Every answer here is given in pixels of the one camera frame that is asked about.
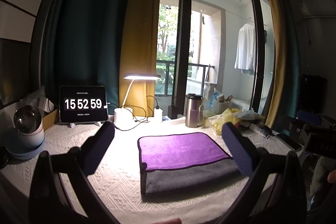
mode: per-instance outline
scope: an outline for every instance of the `white textured tablecloth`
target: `white textured tablecloth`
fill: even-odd
[[[53,125],[45,132],[44,149],[50,154],[66,153],[73,146],[83,142],[96,133],[96,125],[68,126]],[[148,135],[170,135],[191,132],[204,132],[214,139],[225,151],[229,152],[221,136],[216,136],[211,128],[187,128],[184,124],[169,125],[165,122],[141,124],[131,131],[116,130],[115,138],[106,151],[96,173],[88,177],[91,185],[105,206],[122,224],[154,223],[180,217],[184,224],[202,223],[223,214],[236,199],[247,178],[228,182],[223,188],[186,197],[180,201],[165,203],[142,202],[140,194],[140,171],[137,140]],[[257,147],[264,147],[270,153],[285,155],[290,150],[279,139],[265,139],[255,133],[244,134]],[[33,177],[37,157],[15,165],[7,166],[3,174],[14,186],[28,195],[27,186]],[[77,212],[85,215],[66,175],[62,175],[68,195]],[[270,176],[270,185],[274,176]]]

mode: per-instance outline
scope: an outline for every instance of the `purple and gray cloth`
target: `purple and gray cloth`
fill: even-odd
[[[145,196],[180,193],[240,174],[234,160],[201,132],[142,137],[138,148]]]

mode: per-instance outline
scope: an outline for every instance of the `white woven basket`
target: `white woven basket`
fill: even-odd
[[[226,110],[227,108],[231,108],[232,107],[232,102],[218,102],[213,100],[212,101],[212,111],[215,112],[216,114],[222,114],[224,112],[224,110]]]

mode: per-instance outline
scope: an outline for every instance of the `yellow plastic bag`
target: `yellow plastic bag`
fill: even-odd
[[[241,119],[235,117],[232,113],[239,112],[240,110],[237,108],[229,109],[227,108],[221,115],[218,115],[214,120],[212,120],[211,124],[213,128],[215,129],[216,135],[222,134],[222,126],[226,122],[232,122],[234,126],[239,125],[239,122]]]

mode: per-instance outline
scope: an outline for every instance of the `desk lamp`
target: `desk lamp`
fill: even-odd
[[[124,107],[133,82],[135,80],[156,80],[160,78],[161,78],[160,75],[139,74],[139,73],[128,73],[124,76],[124,79],[130,79],[131,82],[128,86],[123,104],[121,105],[120,108],[116,108],[114,110],[114,124],[117,127],[122,127],[123,125],[133,120],[133,109],[130,107]]]

